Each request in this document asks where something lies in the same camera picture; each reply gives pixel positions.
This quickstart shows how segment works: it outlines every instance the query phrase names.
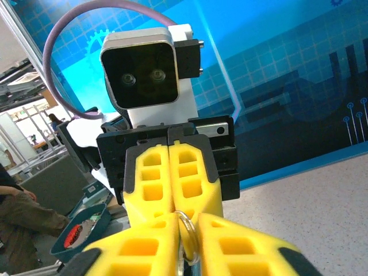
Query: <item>person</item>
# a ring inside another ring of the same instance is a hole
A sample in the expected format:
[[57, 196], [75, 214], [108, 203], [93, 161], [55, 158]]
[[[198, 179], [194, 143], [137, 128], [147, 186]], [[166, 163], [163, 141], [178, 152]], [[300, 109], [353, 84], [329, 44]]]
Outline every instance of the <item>person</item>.
[[69, 219], [37, 203], [31, 191], [18, 186], [0, 164], [0, 238], [5, 245], [8, 273], [18, 274], [39, 267], [34, 231], [58, 237]]
[[51, 128], [52, 130], [57, 134], [58, 130], [56, 129], [56, 127], [60, 124], [62, 124], [63, 122], [61, 120], [59, 120], [55, 114], [51, 113], [48, 118], [51, 120]]
[[10, 151], [0, 142], [0, 163], [4, 166], [5, 170], [9, 170], [15, 167], [17, 164]]
[[62, 124], [62, 123], [63, 123], [63, 122], [62, 122], [62, 120], [59, 120], [59, 119], [55, 116], [55, 114], [53, 114], [53, 113], [51, 113], [51, 114], [48, 116], [48, 118], [51, 120], [51, 128], [52, 128], [52, 130], [54, 131], [54, 133], [56, 134], [56, 137], [59, 139], [59, 141], [60, 141], [62, 144], [64, 144], [64, 143], [63, 143], [62, 138], [60, 137], [60, 134], [59, 134], [59, 132], [58, 132], [58, 129], [56, 128], [58, 125], [60, 125], [60, 124]]

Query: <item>table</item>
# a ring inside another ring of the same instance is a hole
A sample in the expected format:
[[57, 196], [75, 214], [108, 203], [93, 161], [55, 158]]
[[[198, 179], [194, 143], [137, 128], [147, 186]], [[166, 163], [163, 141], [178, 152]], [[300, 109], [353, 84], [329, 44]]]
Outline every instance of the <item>table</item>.
[[224, 216], [285, 239], [323, 276], [368, 275], [368, 155], [241, 191]]

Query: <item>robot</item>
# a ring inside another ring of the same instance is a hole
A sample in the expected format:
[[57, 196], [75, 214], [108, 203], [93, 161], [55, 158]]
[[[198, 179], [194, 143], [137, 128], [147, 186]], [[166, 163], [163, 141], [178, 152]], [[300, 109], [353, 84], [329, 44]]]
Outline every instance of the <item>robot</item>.
[[76, 164], [125, 204], [132, 228], [89, 245], [61, 275], [321, 275], [294, 245], [223, 218], [222, 201], [240, 197], [237, 150], [230, 116], [197, 118], [190, 78], [203, 46], [188, 24], [106, 37], [117, 113], [59, 130]]

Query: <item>white wall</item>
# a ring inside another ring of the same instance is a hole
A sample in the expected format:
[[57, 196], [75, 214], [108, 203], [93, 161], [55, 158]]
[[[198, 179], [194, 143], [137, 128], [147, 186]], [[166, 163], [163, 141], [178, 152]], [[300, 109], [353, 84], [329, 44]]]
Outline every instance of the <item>white wall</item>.
[[27, 58], [13, 33], [0, 17], [0, 73]]

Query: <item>dark blue bin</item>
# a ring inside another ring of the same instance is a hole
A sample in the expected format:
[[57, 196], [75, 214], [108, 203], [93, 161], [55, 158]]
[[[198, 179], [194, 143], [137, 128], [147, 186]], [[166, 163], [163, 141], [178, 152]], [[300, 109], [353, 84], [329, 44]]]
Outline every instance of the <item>dark blue bin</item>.
[[[81, 224], [83, 221], [89, 219], [93, 214], [96, 213], [101, 213], [101, 218], [97, 221], [88, 238], [76, 248], [65, 249], [64, 241], [68, 236], [70, 230], [72, 230], [72, 228], [77, 224]], [[62, 261], [63, 263], [69, 262], [69, 260], [73, 258], [75, 254], [82, 252], [82, 250], [86, 246], [88, 246], [90, 243], [95, 242], [96, 240], [99, 240], [102, 237], [110, 223], [110, 220], [111, 215], [107, 210], [105, 203], [94, 205], [81, 211], [71, 220], [68, 226], [66, 226], [64, 231], [58, 237], [55, 244], [50, 250], [50, 254], [58, 258], [58, 260]]]

